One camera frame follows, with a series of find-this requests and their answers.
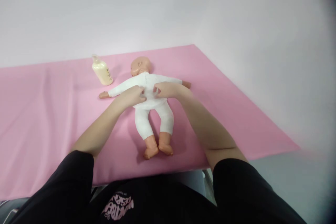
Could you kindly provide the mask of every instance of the pink table cover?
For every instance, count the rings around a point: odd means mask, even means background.
[[[0,69],[0,200],[28,197],[39,190],[72,144],[112,99],[98,94],[131,77],[130,63],[148,56],[153,73],[192,82],[192,91],[227,128],[248,159],[299,149],[195,46],[105,56],[114,82],[102,86],[80,59]],[[95,165],[93,184],[208,167],[196,136],[175,99],[174,156],[145,161],[145,143],[134,123],[134,109],[119,118]],[[160,119],[149,114],[157,136]]]

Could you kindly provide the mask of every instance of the person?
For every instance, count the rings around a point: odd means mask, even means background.
[[[192,92],[169,82],[153,91],[181,103],[213,171],[217,206],[163,175],[112,182],[90,201],[94,162],[123,111],[145,101],[143,90],[133,86],[115,98],[11,223],[304,223]]]

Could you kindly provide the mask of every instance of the white baby clothing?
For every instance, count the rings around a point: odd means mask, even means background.
[[[161,118],[160,132],[173,133],[174,115],[167,103],[167,99],[155,98],[156,93],[153,93],[154,85],[159,82],[175,82],[182,84],[182,81],[176,78],[143,72],[124,81],[108,92],[109,96],[113,97],[135,85],[145,88],[144,96],[147,97],[147,101],[133,106],[135,108],[135,125],[143,140],[153,135],[152,127],[148,121],[148,114],[152,109],[155,109]]]

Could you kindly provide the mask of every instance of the baby lotion bottle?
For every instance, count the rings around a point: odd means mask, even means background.
[[[92,59],[93,59],[92,69],[96,73],[100,82],[105,86],[111,85],[113,79],[111,77],[107,64],[104,61],[100,60],[96,54],[92,55]]]

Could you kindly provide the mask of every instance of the human hand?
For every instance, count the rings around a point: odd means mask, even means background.
[[[157,91],[157,98],[178,98],[180,95],[189,92],[189,89],[178,83],[160,82],[154,85],[153,92]]]
[[[139,87],[138,85],[130,87],[129,89],[122,92],[117,96],[113,102],[118,103],[118,106],[126,109],[128,107],[137,105],[147,100],[146,97],[141,96],[145,91],[144,87]]]

